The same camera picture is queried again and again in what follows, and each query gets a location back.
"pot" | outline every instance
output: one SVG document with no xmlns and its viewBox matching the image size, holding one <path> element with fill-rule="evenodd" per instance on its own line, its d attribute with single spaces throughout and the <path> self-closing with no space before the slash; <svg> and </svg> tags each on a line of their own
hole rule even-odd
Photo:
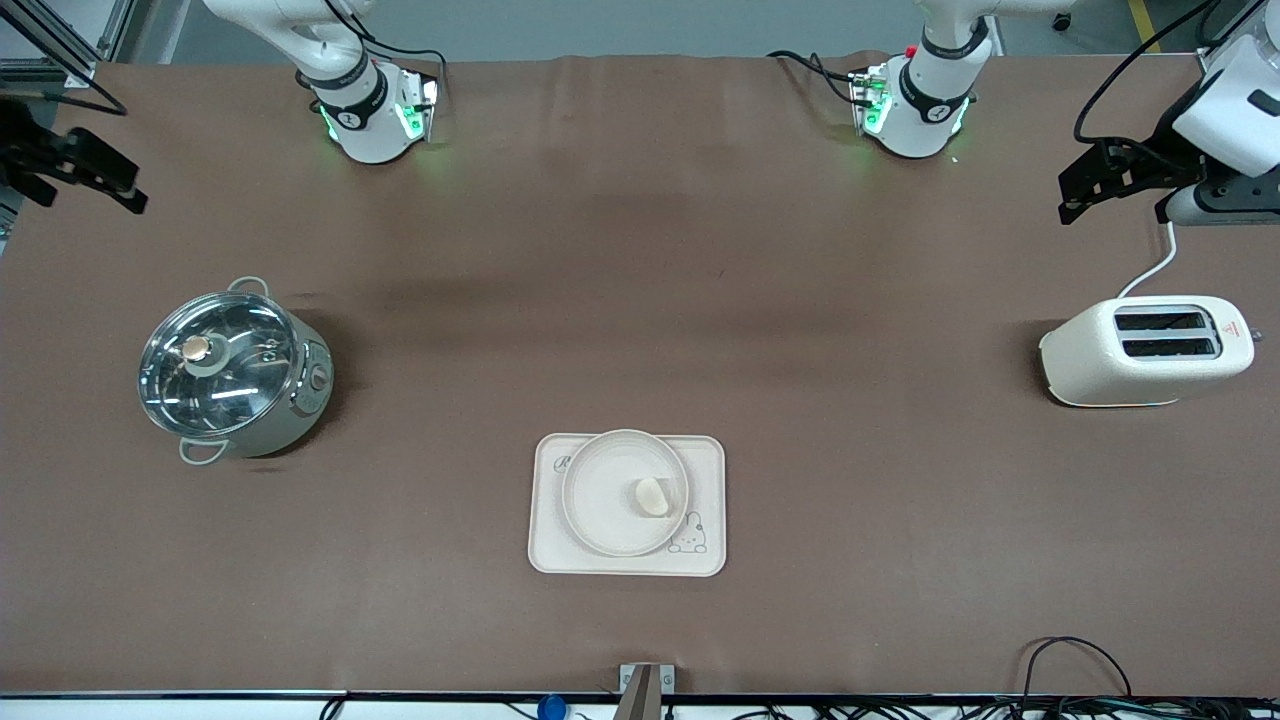
<svg viewBox="0 0 1280 720">
<path fill-rule="evenodd" d="M 242 290 L 251 284 L 262 291 Z M 180 438 L 178 456 L 191 465 L 292 445 L 332 392 L 329 347 L 255 277 L 169 315 L 151 333 L 138 370 L 142 409 Z"/>
</svg>

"white rectangular tray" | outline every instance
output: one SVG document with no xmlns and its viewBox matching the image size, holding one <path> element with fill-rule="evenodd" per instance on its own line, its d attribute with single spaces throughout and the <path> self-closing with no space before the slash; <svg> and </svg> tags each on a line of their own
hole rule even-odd
<svg viewBox="0 0 1280 720">
<path fill-rule="evenodd" d="M 689 473 L 689 512 L 662 548 L 639 557 L 607 557 L 582 544 L 564 521 L 564 469 L 590 433 L 554 433 L 534 452 L 534 500 L 529 514 L 529 562 L 543 573 L 675 575 L 709 578 L 724 568 L 724 448 L 708 436 L 658 436 Z"/>
</svg>

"blue round object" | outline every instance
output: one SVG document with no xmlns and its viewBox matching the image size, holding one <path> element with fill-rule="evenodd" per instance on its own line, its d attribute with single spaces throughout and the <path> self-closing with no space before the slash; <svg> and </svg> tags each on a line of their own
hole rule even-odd
<svg viewBox="0 0 1280 720">
<path fill-rule="evenodd" d="M 549 694 L 538 701 L 538 720 L 564 720 L 568 705 L 558 694 Z"/>
</svg>

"white food piece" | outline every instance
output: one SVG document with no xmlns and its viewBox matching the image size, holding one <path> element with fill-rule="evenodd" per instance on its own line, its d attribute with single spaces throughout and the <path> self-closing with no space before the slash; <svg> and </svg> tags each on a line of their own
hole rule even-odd
<svg viewBox="0 0 1280 720">
<path fill-rule="evenodd" d="M 636 505 L 640 511 L 650 518 L 664 518 L 671 512 L 671 502 L 667 501 L 667 492 L 662 489 L 658 478 L 645 478 L 636 483 Z"/>
</svg>

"pot handle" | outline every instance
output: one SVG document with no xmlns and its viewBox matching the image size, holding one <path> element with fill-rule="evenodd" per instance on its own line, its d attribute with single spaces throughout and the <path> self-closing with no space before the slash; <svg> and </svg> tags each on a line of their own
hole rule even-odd
<svg viewBox="0 0 1280 720">
<path fill-rule="evenodd" d="M 205 439 L 182 438 L 178 441 L 178 457 L 182 457 L 182 461 L 186 462 L 187 465 L 197 465 L 197 466 L 211 465 L 216 462 L 218 459 L 221 457 L 223 454 L 227 452 L 227 448 L 230 446 L 232 441 L 229 439 L 219 439 L 210 442 Z M 191 448 L 193 447 L 215 447 L 218 450 L 210 457 L 206 457 L 204 460 L 196 460 L 195 457 L 191 456 Z"/>
<path fill-rule="evenodd" d="M 264 281 L 257 275 L 244 275 L 243 278 L 236 278 L 234 281 L 232 281 L 232 284 L 227 286 L 227 291 L 228 292 L 236 291 L 246 284 L 260 284 L 262 286 L 262 292 L 260 295 L 262 297 L 271 297 L 271 288 L 266 287 L 266 281 Z"/>
</svg>

